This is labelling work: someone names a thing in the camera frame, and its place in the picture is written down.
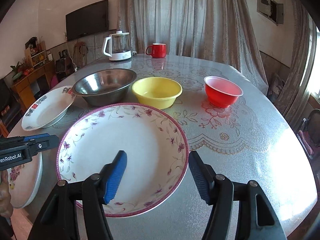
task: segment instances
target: television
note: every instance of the television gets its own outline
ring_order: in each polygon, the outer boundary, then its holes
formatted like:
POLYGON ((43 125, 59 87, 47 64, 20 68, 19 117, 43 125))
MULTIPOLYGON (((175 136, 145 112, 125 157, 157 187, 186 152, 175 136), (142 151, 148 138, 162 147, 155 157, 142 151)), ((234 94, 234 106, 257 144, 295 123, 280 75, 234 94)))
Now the television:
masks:
POLYGON ((108 0, 96 2, 66 15, 67 40, 109 30, 108 0))

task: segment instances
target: metal bowl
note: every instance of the metal bowl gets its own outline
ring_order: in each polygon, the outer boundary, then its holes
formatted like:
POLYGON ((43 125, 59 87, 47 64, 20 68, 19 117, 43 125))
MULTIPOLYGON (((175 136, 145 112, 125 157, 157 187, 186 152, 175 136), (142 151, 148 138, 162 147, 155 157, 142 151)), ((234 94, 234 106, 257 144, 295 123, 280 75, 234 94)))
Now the metal bowl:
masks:
POLYGON ((80 79, 72 91, 92 106, 106 106, 119 102, 137 78, 130 69, 114 68, 98 71, 80 79))

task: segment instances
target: screw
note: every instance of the screw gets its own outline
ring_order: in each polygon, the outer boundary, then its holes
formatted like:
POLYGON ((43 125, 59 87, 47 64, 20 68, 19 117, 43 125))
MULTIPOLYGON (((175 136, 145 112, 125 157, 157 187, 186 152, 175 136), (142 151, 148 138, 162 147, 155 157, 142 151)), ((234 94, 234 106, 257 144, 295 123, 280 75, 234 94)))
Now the screw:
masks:
POLYGON ((252 187, 257 187, 258 186, 258 183, 255 180, 250 180, 249 184, 252 187))
POLYGON ((62 187, 62 186, 64 186, 66 184, 66 181, 64 180, 64 179, 62 179, 62 180, 60 180, 59 182, 58 182, 58 186, 59 187, 62 187))
POLYGON ((92 174, 92 175, 90 176, 90 178, 91 178, 92 180, 100 179, 100 174, 98 174, 98 173, 92 174))
POLYGON ((217 174, 216 179, 217 180, 224 180, 224 176, 222 174, 217 174))

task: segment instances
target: electric kettle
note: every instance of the electric kettle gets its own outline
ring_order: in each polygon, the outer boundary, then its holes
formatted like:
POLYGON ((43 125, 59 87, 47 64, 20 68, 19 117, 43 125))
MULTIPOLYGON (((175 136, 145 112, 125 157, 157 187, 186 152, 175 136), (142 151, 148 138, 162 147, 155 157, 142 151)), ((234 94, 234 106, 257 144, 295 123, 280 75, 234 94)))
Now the electric kettle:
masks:
POLYGON ((102 46, 102 53, 109 56, 112 61, 126 60, 132 57, 130 46, 130 33, 122 33, 117 31, 115 34, 110 34, 106 37, 102 46), (109 43, 109 51, 106 52, 107 44, 109 43))

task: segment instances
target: red bowl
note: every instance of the red bowl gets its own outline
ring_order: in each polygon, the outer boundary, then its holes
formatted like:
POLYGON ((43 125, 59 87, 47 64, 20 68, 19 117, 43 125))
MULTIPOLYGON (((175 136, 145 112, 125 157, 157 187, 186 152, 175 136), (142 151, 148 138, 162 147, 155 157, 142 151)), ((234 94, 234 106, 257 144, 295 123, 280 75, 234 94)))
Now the red bowl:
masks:
POLYGON ((240 87, 224 78, 208 76, 204 78, 204 82, 210 103, 217 107, 228 108, 243 95, 240 87))

